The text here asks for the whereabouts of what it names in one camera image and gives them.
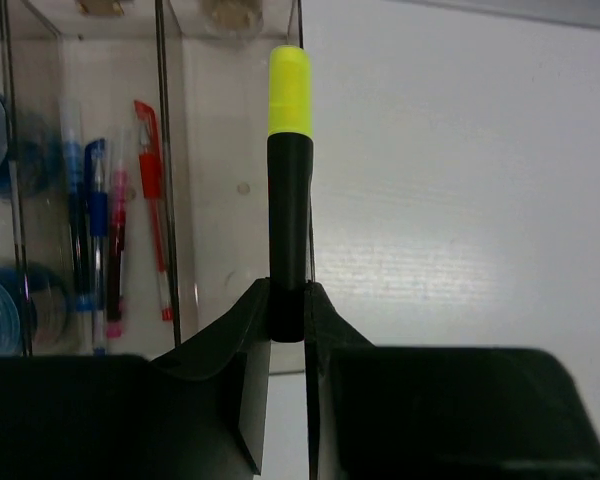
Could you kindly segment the blue capped pen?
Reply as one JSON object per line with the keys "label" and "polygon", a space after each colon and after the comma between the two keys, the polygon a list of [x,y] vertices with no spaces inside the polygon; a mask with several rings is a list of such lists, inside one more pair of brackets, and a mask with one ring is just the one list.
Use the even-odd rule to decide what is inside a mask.
{"label": "blue capped pen", "polygon": [[99,138],[85,149],[85,176],[88,181],[89,232],[91,239],[92,348],[95,356],[106,354],[106,243],[108,236],[108,195],[106,183],[106,140]]}

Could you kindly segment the yellow highlighter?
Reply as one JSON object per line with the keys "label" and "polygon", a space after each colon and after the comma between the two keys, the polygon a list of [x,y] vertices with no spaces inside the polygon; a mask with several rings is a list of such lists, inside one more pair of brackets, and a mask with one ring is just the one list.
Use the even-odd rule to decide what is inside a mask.
{"label": "yellow highlighter", "polygon": [[313,171],[311,65],[306,51],[274,48],[269,62],[267,175],[269,331],[279,343],[304,338],[309,203]]}

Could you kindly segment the pink gel pen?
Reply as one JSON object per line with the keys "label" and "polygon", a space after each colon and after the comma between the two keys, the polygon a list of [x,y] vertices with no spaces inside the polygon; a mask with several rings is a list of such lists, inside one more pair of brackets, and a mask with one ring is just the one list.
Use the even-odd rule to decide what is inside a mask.
{"label": "pink gel pen", "polygon": [[128,131],[119,127],[109,139],[109,250],[107,277],[108,339],[122,335],[123,259],[126,230],[126,191],[128,185]]}

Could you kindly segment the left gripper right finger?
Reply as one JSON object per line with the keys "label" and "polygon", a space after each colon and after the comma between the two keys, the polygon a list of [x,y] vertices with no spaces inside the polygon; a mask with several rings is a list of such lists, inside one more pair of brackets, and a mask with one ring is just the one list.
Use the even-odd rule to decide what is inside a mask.
{"label": "left gripper right finger", "polygon": [[600,479],[600,439],[541,349],[376,346],[304,293],[313,479]]}

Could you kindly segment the blue refill pen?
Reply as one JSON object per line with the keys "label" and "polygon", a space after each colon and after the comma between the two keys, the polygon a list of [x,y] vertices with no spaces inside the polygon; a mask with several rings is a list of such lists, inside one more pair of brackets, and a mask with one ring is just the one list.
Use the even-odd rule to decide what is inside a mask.
{"label": "blue refill pen", "polygon": [[68,190],[75,310],[85,313],[91,309],[92,293],[86,218],[84,148],[79,102],[69,97],[63,98],[60,103],[60,113],[62,153]]}

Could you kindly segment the clear acrylic organizer tray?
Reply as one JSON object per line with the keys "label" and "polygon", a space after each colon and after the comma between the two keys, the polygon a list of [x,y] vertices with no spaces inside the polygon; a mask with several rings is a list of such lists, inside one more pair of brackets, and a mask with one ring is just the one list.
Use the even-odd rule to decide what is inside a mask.
{"label": "clear acrylic organizer tray", "polygon": [[[24,194],[23,155],[9,160],[11,195],[0,198],[0,265],[18,272],[24,310],[19,355],[92,355],[93,303],[75,310],[60,103],[79,102],[86,146],[128,131],[122,335],[106,353],[155,359],[228,311],[268,272],[266,137],[269,60],[302,42],[298,1],[0,1],[0,94],[10,149],[25,113],[58,138],[61,169],[45,190]],[[174,319],[161,318],[156,262],[138,162],[133,101],[156,114],[163,165],[168,278]],[[86,200],[88,181],[85,176]],[[68,328],[48,349],[32,345],[28,268],[64,282]]]}

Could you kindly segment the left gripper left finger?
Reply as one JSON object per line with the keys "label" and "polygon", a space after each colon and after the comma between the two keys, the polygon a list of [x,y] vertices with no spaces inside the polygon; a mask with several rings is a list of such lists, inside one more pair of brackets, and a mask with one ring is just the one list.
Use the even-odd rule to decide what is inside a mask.
{"label": "left gripper left finger", "polygon": [[0,357],[0,479],[251,479],[262,469],[269,283],[154,360]]}

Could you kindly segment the blue tape roll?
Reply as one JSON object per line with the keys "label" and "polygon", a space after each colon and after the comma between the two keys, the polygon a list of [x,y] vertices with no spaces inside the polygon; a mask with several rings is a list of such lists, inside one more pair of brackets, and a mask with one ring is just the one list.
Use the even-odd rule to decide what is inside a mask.
{"label": "blue tape roll", "polygon": [[23,190],[27,196],[45,190],[58,176],[61,158],[58,138],[47,122],[39,115],[25,113],[23,118],[24,134],[14,149],[10,149],[7,138],[7,126],[10,117],[5,106],[4,96],[0,94],[0,198],[11,195],[11,176],[9,160],[15,153],[23,155],[20,173]]}
{"label": "blue tape roll", "polygon": [[[32,345],[48,349],[57,344],[69,324],[71,304],[61,278],[34,263],[28,268]],[[0,356],[19,355],[23,348],[23,318],[17,269],[0,265]]]}

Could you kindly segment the red gel pen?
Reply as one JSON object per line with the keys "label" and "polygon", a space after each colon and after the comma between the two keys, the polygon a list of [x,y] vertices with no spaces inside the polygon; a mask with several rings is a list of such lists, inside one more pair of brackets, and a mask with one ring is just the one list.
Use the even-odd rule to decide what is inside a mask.
{"label": "red gel pen", "polygon": [[141,100],[133,101],[138,122],[138,162],[142,192],[147,202],[152,244],[156,262],[161,318],[174,319],[168,278],[165,227],[163,226],[164,181],[157,118],[154,109]]}

